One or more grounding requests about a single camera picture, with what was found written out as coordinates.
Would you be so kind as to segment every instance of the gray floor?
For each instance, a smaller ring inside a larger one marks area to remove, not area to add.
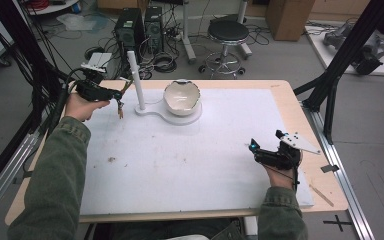
[[[50,30],[62,31],[62,26],[51,27],[55,20],[42,20]],[[83,55],[87,48],[97,46],[102,38],[111,37],[114,23],[105,18],[99,21],[100,29],[92,32],[60,32],[50,36],[71,67],[86,61]],[[263,19],[249,18],[248,21],[248,24],[265,26]],[[191,31],[197,32],[200,20],[191,20],[190,23]],[[208,19],[204,19],[201,32],[205,32],[207,26]],[[269,45],[249,45],[253,56],[243,61],[246,73],[239,76],[238,81],[284,79],[296,88],[324,71],[306,36],[298,42],[279,42],[274,41],[269,33],[263,35],[269,39]],[[195,65],[187,63],[186,54],[179,44],[181,53],[176,71],[154,73],[152,79],[209,79],[208,73],[201,74],[197,69],[205,57],[211,51],[219,51],[220,46],[204,38],[191,38],[191,41],[198,58]],[[60,59],[57,61],[59,67],[68,72],[68,67]],[[31,109],[30,91],[16,66],[0,67],[0,153]],[[298,99],[306,99],[308,95],[304,93]],[[375,238],[384,239],[384,77],[343,75],[338,86],[333,140]],[[0,239],[6,239],[4,218],[18,186],[12,184],[0,201]],[[353,226],[341,225],[341,231],[338,224],[323,222],[335,221],[335,215],[341,222],[350,222],[347,212],[304,214],[311,239],[356,239]],[[87,225],[80,225],[77,239],[83,239],[86,228]]]

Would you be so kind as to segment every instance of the black stool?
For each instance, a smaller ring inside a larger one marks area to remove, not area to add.
[[[236,73],[244,74],[245,68],[241,67],[241,61],[228,52],[228,47],[244,43],[248,35],[248,29],[238,22],[226,20],[211,23],[208,27],[208,36],[211,40],[221,43],[223,50],[210,54],[205,59],[205,64],[199,67],[199,72],[203,73],[209,68],[211,79],[214,74],[232,74],[234,79],[237,79]]]

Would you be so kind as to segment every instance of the white bowl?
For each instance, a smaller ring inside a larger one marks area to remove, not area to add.
[[[198,86],[186,79],[175,80],[164,90],[164,102],[167,110],[178,116],[194,113],[200,97],[201,93]]]

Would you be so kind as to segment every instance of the metal stand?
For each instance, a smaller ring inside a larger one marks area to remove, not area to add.
[[[243,23],[246,6],[248,4],[248,0],[242,0],[241,4],[239,6],[239,14],[238,14],[238,23]],[[180,33],[180,36],[182,37],[183,45],[185,46],[186,53],[188,54],[188,63],[193,64],[196,62],[196,55],[192,48],[191,42],[189,41],[188,31],[189,31],[189,25],[188,25],[188,17],[189,17],[189,0],[183,0],[183,32]],[[249,49],[248,45],[246,43],[242,43],[241,48],[244,52],[245,59],[248,59],[249,56],[252,55],[251,50]]]
[[[333,144],[332,122],[338,82],[382,20],[384,20],[384,0],[370,1],[326,71],[313,81],[294,89],[295,95],[299,95],[314,88],[310,97],[303,101],[304,107],[313,112],[318,112],[320,105],[327,98],[323,133],[329,144]]]

